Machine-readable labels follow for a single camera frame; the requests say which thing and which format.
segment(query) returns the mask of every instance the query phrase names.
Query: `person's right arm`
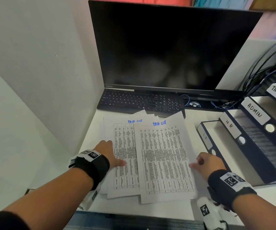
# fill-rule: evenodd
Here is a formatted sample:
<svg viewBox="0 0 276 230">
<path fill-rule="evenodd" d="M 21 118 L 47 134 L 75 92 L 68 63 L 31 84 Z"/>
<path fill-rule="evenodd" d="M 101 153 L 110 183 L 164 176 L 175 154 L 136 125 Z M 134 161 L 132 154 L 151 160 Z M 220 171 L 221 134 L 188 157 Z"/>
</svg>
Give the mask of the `person's right arm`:
<svg viewBox="0 0 276 230">
<path fill-rule="evenodd" d="M 212 172 L 221 169 L 226 170 L 219 157 L 206 152 L 201 152 L 197 157 L 197 163 L 191 163 L 190 167 L 196 169 L 206 181 Z M 235 198 L 232 207 L 248 229 L 276 229 L 276 206 L 258 195 L 240 195 Z"/>
</svg>

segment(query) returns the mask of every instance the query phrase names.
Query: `desk surface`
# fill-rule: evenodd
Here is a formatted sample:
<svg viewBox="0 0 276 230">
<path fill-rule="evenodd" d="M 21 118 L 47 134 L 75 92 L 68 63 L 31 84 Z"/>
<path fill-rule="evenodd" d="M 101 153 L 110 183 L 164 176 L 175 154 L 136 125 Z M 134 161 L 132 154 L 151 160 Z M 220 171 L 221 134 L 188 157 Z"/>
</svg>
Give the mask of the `desk surface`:
<svg viewBox="0 0 276 230">
<path fill-rule="evenodd" d="M 202 121 L 218 120 L 221 114 L 221 112 L 186 109 L 185 123 L 196 155 L 202 151 L 206 151 L 196 128 Z M 80 151 L 94 148 L 99 142 L 100 123 L 106 115 L 128 114 L 96 110 Z M 259 196 L 276 206 L 276 186 L 259 188 L 257 192 Z M 89 211 L 184 220 L 201 220 L 195 205 L 196 200 L 179 200 L 142 205 L 140 197 L 138 196 L 107 199 L 106 195 L 99 194 Z"/>
</svg>

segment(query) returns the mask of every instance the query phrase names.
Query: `person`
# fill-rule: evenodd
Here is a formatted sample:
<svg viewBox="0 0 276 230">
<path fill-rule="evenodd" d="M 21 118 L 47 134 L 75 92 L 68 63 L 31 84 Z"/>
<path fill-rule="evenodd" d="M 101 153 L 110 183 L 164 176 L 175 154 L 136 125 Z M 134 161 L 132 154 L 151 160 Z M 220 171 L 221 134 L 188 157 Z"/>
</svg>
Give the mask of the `person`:
<svg viewBox="0 0 276 230">
<path fill-rule="evenodd" d="M 114 157 L 111 141 L 101 141 L 94 150 L 108 160 L 108 168 L 125 166 L 125 161 Z M 205 152 L 200 153 L 197 162 L 191 163 L 190 167 L 208 182 L 218 171 L 226 172 L 220 158 Z M 63 229 L 84 197 L 93 189 L 94 183 L 98 182 L 98 177 L 92 179 L 84 167 L 73 166 L 3 209 L 0 212 L 0 229 Z M 231 205 L 248 229 L 276 229 L 276 207 L 256 193 L 238 195 Z"/>
</svg>

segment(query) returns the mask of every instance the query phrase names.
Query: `black monitor screen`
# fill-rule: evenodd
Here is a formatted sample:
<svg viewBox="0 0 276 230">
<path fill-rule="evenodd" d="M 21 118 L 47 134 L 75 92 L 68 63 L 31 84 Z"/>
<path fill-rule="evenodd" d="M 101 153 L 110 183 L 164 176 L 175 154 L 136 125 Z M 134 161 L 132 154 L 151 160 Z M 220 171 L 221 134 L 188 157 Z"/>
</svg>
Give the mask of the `black monitor screen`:
<svg viewBox="0 0 276 230">
<path fill-rule="evenodd" d="M 214 90 L 262 13 L 89 1 L 104 83 Z"/>
</svg>

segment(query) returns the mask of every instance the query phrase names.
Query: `black keyboard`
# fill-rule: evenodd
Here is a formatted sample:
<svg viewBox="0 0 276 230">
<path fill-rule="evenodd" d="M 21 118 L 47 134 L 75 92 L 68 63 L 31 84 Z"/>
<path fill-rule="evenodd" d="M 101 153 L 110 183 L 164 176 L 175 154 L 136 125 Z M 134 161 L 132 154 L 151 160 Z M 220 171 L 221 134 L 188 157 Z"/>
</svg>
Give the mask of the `black keyboard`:
<svg viewBox="0 0 276 230">
<path fill-rule="evenodd" d="M 104 89 L 97 108 L 122 113 L 136 113 L 140 110 L 146 110 L 148 114 L 162 117 L 168 117 L 182 111 L 184 118 L 186 118 L 183 98 L 170 93 Z"/>
</svg>

